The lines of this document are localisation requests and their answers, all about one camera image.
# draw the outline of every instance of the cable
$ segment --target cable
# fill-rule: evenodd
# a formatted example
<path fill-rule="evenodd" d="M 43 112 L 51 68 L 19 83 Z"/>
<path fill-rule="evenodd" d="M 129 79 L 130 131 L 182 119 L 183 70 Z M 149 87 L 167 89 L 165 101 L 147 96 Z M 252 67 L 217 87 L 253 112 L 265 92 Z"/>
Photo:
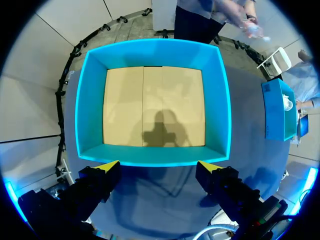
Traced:
<path fill-rule="evenodd" d="M 214 225 L 211 225 L 211 226 L 207 226 L 206 228 L 204 228 L 203 230 L 198 232 L 194 236 L 194 238 L 192 240 L 197 240 L 203 234 L 205 234 L 206 232 L 209 232 L 212 229 L 225 229 L 225 230 L 228 230 L 228 231 L 236 232 L 238 230 L 238 228 L 239 228 L 239 226 L 230 225 L 230 224 L 214 224 Z"/>
<path fill-rule="evenodd" d="M 300 202 L 300 204 L 301 204 L 302 201 L 305 199 L 305 196 L 308 195 L 308 192 L 307 192 L 307 191 L 310 191 L 310 190 L 311 190 L 311 188 L 309 188 L 309 189 L 307 189 L 307 190 L 304 190 L 304 191 L 300 194 L 300 196 L 299 196 L 299 202 Z"/>

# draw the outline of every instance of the white cable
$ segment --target white cable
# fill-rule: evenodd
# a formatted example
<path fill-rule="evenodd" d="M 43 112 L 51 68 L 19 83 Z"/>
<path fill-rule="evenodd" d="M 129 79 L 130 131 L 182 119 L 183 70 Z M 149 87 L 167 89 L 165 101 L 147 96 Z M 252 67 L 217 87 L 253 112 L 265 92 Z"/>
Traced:
<path fill-rule="evenodd" d="M 198 232 L 192 240 L 198 240 L 198 238 L 200 238 L 203 234 L 205 234 L 206 232 L 209 232 L 212 229 L 225 229 L 232 232 L 236 232 L 238 228 L 239 226 L 230 225 L 230 224 L 214 224 L 211 226 L 207 226 L 206 228 Z"/>

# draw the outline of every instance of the black metal ring frame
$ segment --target black metal ring frame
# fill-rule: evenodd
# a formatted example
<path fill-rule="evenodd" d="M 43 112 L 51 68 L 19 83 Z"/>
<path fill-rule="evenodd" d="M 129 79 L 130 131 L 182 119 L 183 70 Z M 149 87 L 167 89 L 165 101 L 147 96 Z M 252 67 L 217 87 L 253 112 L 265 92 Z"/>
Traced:
<path fill-rule="evenodd" d="M 65 64 L 65 67 L 63 69 L 61 78 L 59 79 L 59 87 L 57 89 L 57 91 L 55 92 L 55 97 L 56 97 L 56 109 L 57 109 L 57 113 L 58 113 L 58 124 L 60 126 L 60 131 L 61 134 L 60 136 L 60 142 L 58 144 L 58 153 L 56 156 L 56 164 L 55 164 L 55 174 L 57 177 L 59 177 L 61 175 L 60 170 L 58 169 L 58 166 L 60 166 L 61 164 L 61 155 L 62 152 L 65 150 L 66 147 L 66 143 L 65 143 L 65 124 L 64 124 L 64 113 L 63 113 L 63 109 L 62 109 L 62 97 L 66 94 L 66 91 L 63 90 L 64 85 L 68 84 L 68 81 L 66 80 L 67 75 L 69 73 L 69 69 L 70 66 L 72 64 L 72 61 L 74 60 L 74 58 L 77 58 L 79 56 L 81 56 L 81 48 L 82 47 L 86 47 L 88 44 L 88 41 L 91 40 L 93 37 L 95 37 L 99 32 L 103 31 L 103 30 L 108 30 L 110 31 L 111 28 L 110 26 L 108 26 L 107 24 L 104 24 L 102 27 L 100 27 L 99 29 L 95 30 L 94 32 L 92 32 L 91 34 L 89 34 L 86 38 L 84 38 L 83 40 L 81 40 L 75 47 L 73 47 L 72 52 L 70 53 L 70 57 L 68 59 L 68 61 Z"/>

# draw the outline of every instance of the blue light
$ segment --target blue light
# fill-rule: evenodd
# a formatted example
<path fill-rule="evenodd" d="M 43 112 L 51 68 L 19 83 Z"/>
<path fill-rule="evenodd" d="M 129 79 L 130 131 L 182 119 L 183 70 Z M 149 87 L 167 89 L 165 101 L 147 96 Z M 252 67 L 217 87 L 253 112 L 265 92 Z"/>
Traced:
<path fill-rule="evenodd" d="M 306 179 L 306 182 L 305 182 L 305 185 L 301 191 L 301 193 L 304 193 L 303 196 L 300 196 L 299 199 L 297 200 L 297 202 L 295 203 L 290 215 L 296 215 L 300 209 L 300 198 L 303 199 L 303 197 L 307 194 L 307 191 L 306 190 L 309 190 L 313 187 L 314 183 L 315 183 L 315 180 L 316 180 L 316 177 L 317 177 L 317 173 L 318 173 L 318 169 L 317 168 L 314 168 L 314 167 L 311 167 L 310 170 L 309 170 L 309 174 L 308 174 L 308 177 Z"/>
<path fill-rule="evenodd" d="M 9 182 L 9 181 L 6 182 L 6 183 L 4 184 L 4 186 L 5 186 L 8 194 L 9 194 L 9 196 L 10 196 L 10 198 L 11 198 L 11 201 L 13 202 L 15 208 L 17 209 L 17 211 L 18 211 L 19 214 L 21 215 L 22 219 L 23 219 L 25 222 L 27 222 L 28 220 L 27 220 L 27 218 L 25 217 L 24 213 L 22 212 L 22 210 L 21 210 L 21 208 L 20 208 L 20 206 L 19 206 L 19 204 L 18 204 L 18 198 L 17 198 L 17 195 L 16 195 L 16 193 L 15 193 L 15 191 L 14 191 L 12 185 L 11 185 L 11 182 Z"/>

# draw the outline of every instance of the person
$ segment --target person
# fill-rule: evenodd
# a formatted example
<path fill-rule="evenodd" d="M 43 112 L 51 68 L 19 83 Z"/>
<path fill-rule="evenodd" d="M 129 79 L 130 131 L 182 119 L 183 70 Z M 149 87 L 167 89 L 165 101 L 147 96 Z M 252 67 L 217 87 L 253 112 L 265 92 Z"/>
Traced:
<path fill-rule="evenodd" d="M 312 57 L 304 50 L 298 53 L 302 60 L 289 70 L 283 72 L 281 78 L 293 90 L 296 109 L 320 107 L 320 83 Z"/>
<path fill-rule="evenodd" d="M 256 0 L 178 0 L 175 10 L 174 38 L 209 44 L 229 20 L 245 28 L 242 13 L 258 24 Z"/>

